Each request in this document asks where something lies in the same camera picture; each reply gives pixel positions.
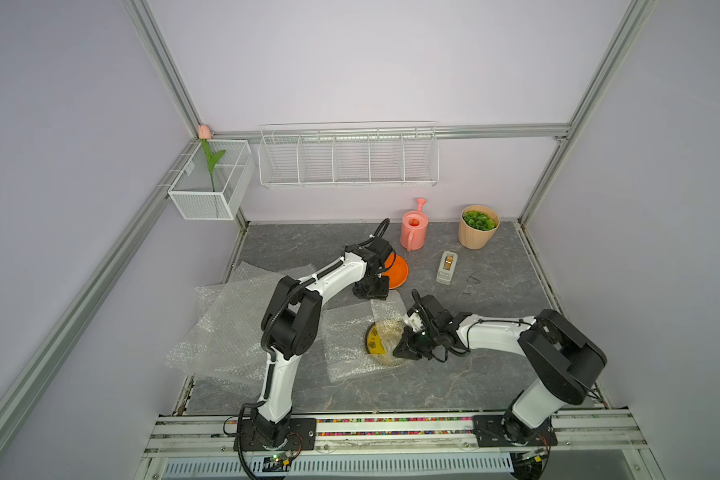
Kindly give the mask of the bubble wrap sheet pile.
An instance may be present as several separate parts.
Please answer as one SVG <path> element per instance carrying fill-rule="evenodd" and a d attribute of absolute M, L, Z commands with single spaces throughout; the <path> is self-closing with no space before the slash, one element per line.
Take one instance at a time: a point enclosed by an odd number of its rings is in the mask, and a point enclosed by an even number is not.
<path fill-rule="evenodd" d="M 260 347 L 261 321 L 284 276 L 315 270 L 306 264 L 281 272 L 242 262 L 224 284 L 198 287 L 198 320 L 167 353 L 166 364 L 197 379 L 257 395 L 267 355 Z"/>

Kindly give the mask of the pink watering can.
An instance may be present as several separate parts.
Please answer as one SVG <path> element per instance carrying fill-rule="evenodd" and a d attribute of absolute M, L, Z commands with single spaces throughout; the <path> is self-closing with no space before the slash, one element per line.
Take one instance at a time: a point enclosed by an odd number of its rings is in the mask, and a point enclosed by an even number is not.
<path fill-rule="evenodd" d="M 416 202 L 417 207 L 406 212 L 402 217 L 400 243 L 408 252 L 419 250 L 424 246 L 429 225 L 429 218 L 423 212 L 427 200 L 417 198 Z"/>

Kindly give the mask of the pink artificial tulip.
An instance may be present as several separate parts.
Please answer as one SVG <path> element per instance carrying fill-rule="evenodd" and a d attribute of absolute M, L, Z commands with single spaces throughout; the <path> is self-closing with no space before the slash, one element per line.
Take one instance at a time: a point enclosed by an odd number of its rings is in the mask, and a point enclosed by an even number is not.
<path fill-rule="evenodd" d="M 219 161 L 225 156 L 226 151 L 225 150 L 218 150 L 214 151 L 209 143 L 209 141 L 212 139 L 213 134 L 211 129 L 207 125 L 199 125 L 197 127 L 197 133 L 198 138 L 200 140 L 200 144 L 202 147 L 202 150 L 204 152 L 206 163 L 207 163 L 207 171 L 210 178 L 211 183 L 211 191 L 216 191 L 216 185 L 215 185 L 215 178 L 214 178 L 214 170 Z"/>

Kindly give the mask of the orange plate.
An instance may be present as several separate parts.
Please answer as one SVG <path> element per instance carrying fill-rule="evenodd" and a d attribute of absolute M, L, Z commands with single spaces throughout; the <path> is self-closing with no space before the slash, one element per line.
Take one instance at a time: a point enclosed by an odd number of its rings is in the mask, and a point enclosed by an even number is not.
<path fill-rule="evenodd" d="M 389 288 L 394 290 L 401 287 L 408 279 L 408 275 L 409 267 L 406 260 L 392 252 L 387 258 L 382 272 L 382 276 L 389 280 Z"/>

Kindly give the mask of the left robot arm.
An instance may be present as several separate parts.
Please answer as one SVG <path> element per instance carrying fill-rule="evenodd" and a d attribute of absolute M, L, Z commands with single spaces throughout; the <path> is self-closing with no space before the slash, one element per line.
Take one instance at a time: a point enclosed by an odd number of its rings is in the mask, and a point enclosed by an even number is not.
<path fill-rule="evenodd" d="M 384 273 L 393 255 L 390 243 L 375 234 L 347 246 L 316 272 L 300 279 L 284 276 L 277 283 L 261 323 L 267 367 L 251 412 L 255 432 L 270 445 L 281 444 L 286 436 L 298 365 L 317 337 L 323 304 L 348 287 L 359 299 L 385 299 L 390 280 Z"/>

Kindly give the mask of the yellow patterned dinner plate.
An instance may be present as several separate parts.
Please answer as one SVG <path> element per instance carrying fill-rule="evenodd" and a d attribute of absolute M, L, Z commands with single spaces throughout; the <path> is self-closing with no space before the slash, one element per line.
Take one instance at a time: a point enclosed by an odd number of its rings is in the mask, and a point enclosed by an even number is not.
<path fill-rule="evenodd" d="M 381 320 L 374 322 L 365 335 L 365 348 L 371 359 L 382 367 L 397 367 L 404 359 L 393 355 L 402 339 L 405 323 L 401 320 Z"/>

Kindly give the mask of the potted green plant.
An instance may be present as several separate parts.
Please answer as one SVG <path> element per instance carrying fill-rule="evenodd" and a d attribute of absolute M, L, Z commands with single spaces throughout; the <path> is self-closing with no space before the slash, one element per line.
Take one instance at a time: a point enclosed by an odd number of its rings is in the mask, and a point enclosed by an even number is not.
<path fill-rule="evenodd" d="M 500 226 L 500 217 L 492 209 L 472 205 L 461 213 L 458 239 L 462 246 L 479 250 L 486 246 Z"/>

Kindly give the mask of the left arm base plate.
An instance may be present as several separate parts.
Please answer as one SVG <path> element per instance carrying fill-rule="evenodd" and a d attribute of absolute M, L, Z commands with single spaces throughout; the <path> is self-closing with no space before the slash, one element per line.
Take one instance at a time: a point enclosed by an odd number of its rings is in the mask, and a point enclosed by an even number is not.
<path fill-rule="evenodd" d="M 257 417 L 244 418 L 234 442 L 236 450 L 263 452 L 265 450 L 311 451 L 317 439 L 317 419 L 289 417 L 272 423 Z"/>

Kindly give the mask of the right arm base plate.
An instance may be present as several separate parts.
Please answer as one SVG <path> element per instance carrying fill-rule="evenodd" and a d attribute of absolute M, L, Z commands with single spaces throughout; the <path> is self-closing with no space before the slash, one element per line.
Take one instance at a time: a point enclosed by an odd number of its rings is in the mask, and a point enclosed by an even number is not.
<path fill-rule="evenodd" d="M 553 447 L 558 445 L 552 418 L 531 428 L 514 417 L 498 414 L 475 415 L 472 431 L 479 447 Z"/>

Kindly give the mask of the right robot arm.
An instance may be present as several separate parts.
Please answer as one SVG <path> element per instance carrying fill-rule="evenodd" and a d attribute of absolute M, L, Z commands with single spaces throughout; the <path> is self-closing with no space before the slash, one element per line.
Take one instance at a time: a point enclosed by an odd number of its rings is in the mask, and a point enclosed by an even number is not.
<path fill-rule="evenodd" d="M 605 353 L 554 309 L 522 318 L 451 314 L 432 295 L 412 292 L 414 304 L 404 320 L 393 356 L 445 362 L 475 350 L 495 350 L 527 359 L 536 379 L 505 411 L 501 437 L 525 445 L 565 405 L 580 405 L 607 365 Z"/>

